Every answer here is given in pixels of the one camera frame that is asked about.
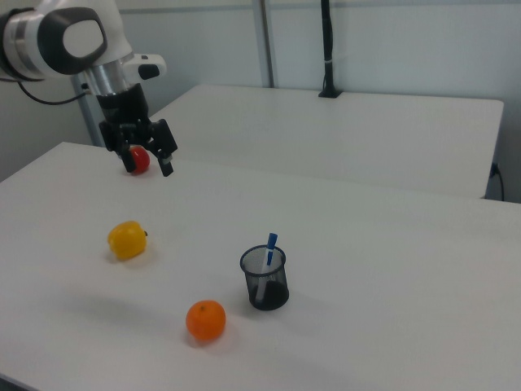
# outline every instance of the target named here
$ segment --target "yellow pepper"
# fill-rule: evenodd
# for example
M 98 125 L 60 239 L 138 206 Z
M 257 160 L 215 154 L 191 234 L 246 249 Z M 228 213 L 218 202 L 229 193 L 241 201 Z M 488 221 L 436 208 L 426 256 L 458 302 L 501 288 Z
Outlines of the yellow pepper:
M 111 251 L 121 260 L 135 257 L 147 246 L 147 233 L 138 222 L 122 222 L 108 234 Z

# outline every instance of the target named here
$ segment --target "blue pen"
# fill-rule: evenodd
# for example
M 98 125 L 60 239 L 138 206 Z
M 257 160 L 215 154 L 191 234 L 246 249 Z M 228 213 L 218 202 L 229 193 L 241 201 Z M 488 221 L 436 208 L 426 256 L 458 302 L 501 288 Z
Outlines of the blue pen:
M 268 273 L 269 267 L 271 266 L 271 261 L 274 256 L 275 243 L 277 243 L 277 234 L 271 233 L 269 234 L 268 244 L 266 244 L 266 252 L 264 255 L 264 260 L 262 261 L 262 270 L 261 274 Z M 255 301 L 263 301 L 264 295 L 266 291 L 266 278 L 260 277 L 259 285 L 257 286 L 257 293 L 255 295 Z

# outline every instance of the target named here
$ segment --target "red ball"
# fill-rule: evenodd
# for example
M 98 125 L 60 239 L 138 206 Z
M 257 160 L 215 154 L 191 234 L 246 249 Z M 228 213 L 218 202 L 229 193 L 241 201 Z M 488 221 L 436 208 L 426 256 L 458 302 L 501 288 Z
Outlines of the red ball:
M 136 164 L 136 169 L 132 174 L 140 174 L 147 171 L 148 166 L 150 165 L 150 157 L 148 156 L 147 150 L 141 146 L 135 146 L 130 148 L 130 153 L 132 154 L 134 163 Z

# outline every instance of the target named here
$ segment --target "black stand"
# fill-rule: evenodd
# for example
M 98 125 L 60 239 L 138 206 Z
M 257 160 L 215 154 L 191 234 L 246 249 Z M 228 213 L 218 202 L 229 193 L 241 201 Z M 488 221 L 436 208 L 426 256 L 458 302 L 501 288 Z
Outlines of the black stand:
M 326 75 L 322 86 L 321 98 L 336 98 L 342 91 L 337 91 L 333 82 L 333 26 L 329 13 L 329 0 L 321 0 L 322 5 L 322 35 L 324 37 L 324 68 Z

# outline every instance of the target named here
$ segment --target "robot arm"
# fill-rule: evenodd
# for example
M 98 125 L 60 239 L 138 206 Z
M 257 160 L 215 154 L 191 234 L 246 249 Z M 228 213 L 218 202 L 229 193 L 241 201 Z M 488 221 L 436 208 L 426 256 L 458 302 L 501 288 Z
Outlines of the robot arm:
M 131 145 L 158 159 L 166 177 L 177 150 L 165 120 L 152 123 L 139 83 L 166 73 L 159 55 L 133 53 L 114 0 L 43 0 L 36 9 L 0 15 L 0 70 L 17 81 L 84 73 L 105 121 L 107 149 L 135 169 Z

